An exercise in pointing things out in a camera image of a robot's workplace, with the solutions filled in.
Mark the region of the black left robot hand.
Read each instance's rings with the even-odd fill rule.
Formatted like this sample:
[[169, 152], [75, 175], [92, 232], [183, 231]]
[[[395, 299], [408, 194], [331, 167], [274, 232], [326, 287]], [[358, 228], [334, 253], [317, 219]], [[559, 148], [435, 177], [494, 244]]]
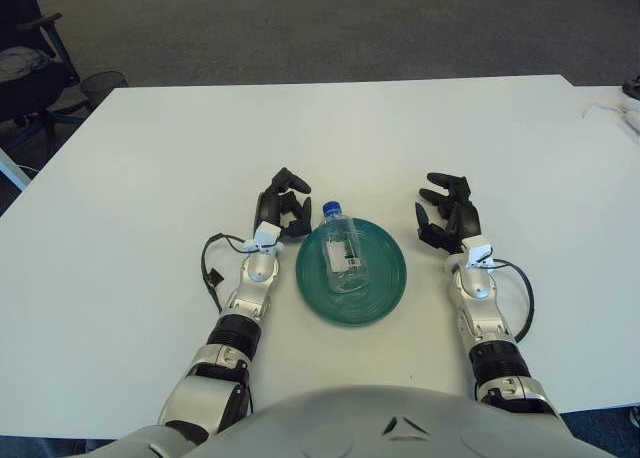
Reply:
[[280, 229], [284, 238], [300, 238], [312, 232], [311, 187], [286, 167], [272, 178], [271, 184], [259, 194], [254, 229], [262, 222]]

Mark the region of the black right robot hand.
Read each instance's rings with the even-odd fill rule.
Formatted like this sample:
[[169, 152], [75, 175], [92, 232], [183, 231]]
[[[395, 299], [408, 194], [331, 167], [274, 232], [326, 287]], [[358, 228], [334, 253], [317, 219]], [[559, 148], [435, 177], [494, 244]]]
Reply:
[[434, 205], [442, 219], [444, 227], [429, 221], [424, 207], [415, 204], [418, 223], [418, 238], [436, 249], [449, 254], [462, 252], [462, 241], [482, 234], [479, 214], [470, 199], [471, 190], [467, 179], [445, 173], [429, 172], [427, 180], [447, 191], [446, 195], [431, 189], [421, 188], [420, 196]]

